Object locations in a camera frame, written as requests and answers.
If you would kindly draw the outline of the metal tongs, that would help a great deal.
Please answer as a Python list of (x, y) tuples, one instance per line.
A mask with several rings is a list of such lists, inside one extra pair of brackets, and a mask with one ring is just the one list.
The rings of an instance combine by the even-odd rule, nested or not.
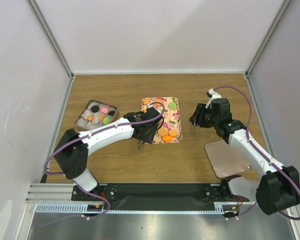
[(137, 149), (140, 150), (143, 144), (144, 144), (144, 142), (139, 140), (138, 144), (137, 144)]

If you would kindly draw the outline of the brown chip cookie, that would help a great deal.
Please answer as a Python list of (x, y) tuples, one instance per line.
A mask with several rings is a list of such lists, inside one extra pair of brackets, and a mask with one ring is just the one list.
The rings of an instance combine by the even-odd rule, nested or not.
[(100, 115), (100, 116), (98, 117), (98, 120), (99, 120), (99, 121), (102, 121), (104, 118), (105, 118), (104, 115)]

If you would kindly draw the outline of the orange swirl cookie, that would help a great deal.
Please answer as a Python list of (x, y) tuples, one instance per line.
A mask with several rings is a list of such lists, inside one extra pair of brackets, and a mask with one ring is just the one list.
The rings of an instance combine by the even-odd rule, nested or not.
[(87, 121), (88, 122), (92, 122), (94, 119), (94, 115), (90, 115), (88, 118), (87, 118)]

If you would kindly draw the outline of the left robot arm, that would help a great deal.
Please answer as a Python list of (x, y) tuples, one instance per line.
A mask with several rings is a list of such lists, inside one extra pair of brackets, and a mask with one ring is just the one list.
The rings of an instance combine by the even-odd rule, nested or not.
[(156, 104), (159, 102), (148, 104), (145, 112), (129, 112), (113, 123), (94, 130), (67, 130), (50, 158), (57, 161), (61, 174), (79, 186), (88, 200), (97, 199), (99, 182), (88, 170), (88, 157), (121, 140), (133, 138), (138, 140), (139, 146), (152, 144), (157, 131), (163, 126), (163, 114), (166, 112), (163, 104), (155, 107)]

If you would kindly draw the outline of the black sandwich cookie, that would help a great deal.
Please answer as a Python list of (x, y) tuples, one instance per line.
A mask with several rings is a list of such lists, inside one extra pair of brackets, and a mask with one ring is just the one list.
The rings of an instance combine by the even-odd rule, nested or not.
[(94, 105), (94, 106), (91, 107), (90, 110), (91, 110), (93, 113), (97, 113), (97, 112), (100, 110), (100, 108), (99, 108), (98, 105)]
[(112, 110), (112, 111), (109, 111), (108, 112), (108, 115), (113, 117), (115, 115), (116, 111), (115, 110)]

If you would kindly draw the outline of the orange leaf cookie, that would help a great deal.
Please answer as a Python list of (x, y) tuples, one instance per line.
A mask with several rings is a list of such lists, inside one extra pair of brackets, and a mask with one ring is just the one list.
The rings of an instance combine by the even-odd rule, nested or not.
[(143, 104), (143, 105), (148, 105), (148, 104), (150, 104), (150, 103), (151, 103), (151, 100), (148, 99), (148, 98), (144, 98), (144, 99), (142, 100), (142, 104)]
[(162, 140), (167, 143), (167, 142), (171, 142), (173, 140), (173, 136), (170, 136), (170, 135), (165, 135), (162, 137)]

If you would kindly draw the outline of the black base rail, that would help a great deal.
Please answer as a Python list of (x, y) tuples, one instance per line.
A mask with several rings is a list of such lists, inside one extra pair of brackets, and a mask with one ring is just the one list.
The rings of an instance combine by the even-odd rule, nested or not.
[(118, 207), (238, 202), (219, 183), (100, 183), (92, 193), (105, 196), (110, 206)]

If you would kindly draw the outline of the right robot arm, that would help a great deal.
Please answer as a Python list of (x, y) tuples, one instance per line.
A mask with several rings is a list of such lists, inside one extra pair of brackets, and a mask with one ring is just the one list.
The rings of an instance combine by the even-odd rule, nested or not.
[(266, 215), (272, 215), (300, 204), (298, 170), (273, 158), (250, 135), (248, 128), (232, 118), (226, 98), (213, 99), (210, 104), (199, 103), (189, 119), (194, 126), (214, 128), (216, 134), (248, 161), (260, 178), (256, 186), (238, 177), (220, 188), (220, 195), (232, 201), (238, 195), (255, 201)]

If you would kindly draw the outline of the pink oval cookie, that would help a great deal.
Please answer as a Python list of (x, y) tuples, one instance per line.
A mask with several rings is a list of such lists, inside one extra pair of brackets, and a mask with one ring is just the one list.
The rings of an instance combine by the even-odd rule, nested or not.
[(109, 109), (107, 107), (103, 107), (101, 110), (100, 110), (101, 113), (103, 114), (107, 114), (109, 112)]

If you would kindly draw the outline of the floral serving tray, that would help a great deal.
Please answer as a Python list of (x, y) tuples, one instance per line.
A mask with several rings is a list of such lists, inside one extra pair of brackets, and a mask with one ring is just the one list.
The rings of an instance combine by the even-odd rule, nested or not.
[[(178, 98), (175, 96), (163, 96), (163, 97), (145, 97), (143, 99), (150, 99), (151, 103), (156, 102), (157, 99), (162, 100), (162, 104), (164, 105), (164, 113), (163, 113), (163, 120), (162, 120), (162, 127), (167, 130), (167, 135), (169, 136), (169, 130), (175, 129), (178, 131), (178, 135), (173, 137), (171, 142), (164, 142), (162, 137), (158, 135), (158, 129), (154, 139), (153, 144), (173, 144), (173, 143), (180, 143), (183, 140), (182, 135), (182, 125), (181, 125), (181, 117), (180, 117), (180, 108)], [(145, 113), (147, 109), (147, 105), (144, 105), (141, 100), (141, 110)], [(177, 104), (176, 109), (170, 109), (169, 103), (175, 102)]]

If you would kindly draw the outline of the pink tin lid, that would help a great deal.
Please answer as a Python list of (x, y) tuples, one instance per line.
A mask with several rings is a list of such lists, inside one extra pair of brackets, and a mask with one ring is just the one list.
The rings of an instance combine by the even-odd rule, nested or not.
[(215, 175), (220, 179), (238, 175), (251, 169), (251, 165), (243, 155), (224, 140), (208, 143), (204, 149)]

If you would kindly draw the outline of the gold cookie tin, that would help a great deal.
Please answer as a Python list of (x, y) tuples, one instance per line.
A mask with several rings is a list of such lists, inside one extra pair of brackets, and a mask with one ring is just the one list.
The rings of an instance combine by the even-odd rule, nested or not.
[(91, 99), (75, 120), (75, 125), (83, 130), (96, 130), (109, 125), (119, 117), (119, 109), (109, 103)]

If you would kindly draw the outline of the green round cookie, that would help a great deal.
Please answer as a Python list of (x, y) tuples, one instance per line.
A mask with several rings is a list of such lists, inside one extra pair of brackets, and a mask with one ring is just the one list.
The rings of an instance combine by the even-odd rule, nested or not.
[(175, 102), (170, 102), (170, 103), (168, 104), (168, 107), (169, 107), (171, 110), (175, 110), (175, 109), (178, 107), (178, 105), (177, 105)]
[(104, 124), (104, 125), (108, 125), (108, 124), (110, 124), (111, 123), (111, 119), (109, 118), (109, 117), (105, 117), (103, 120), (102, 120), (102, 123)]

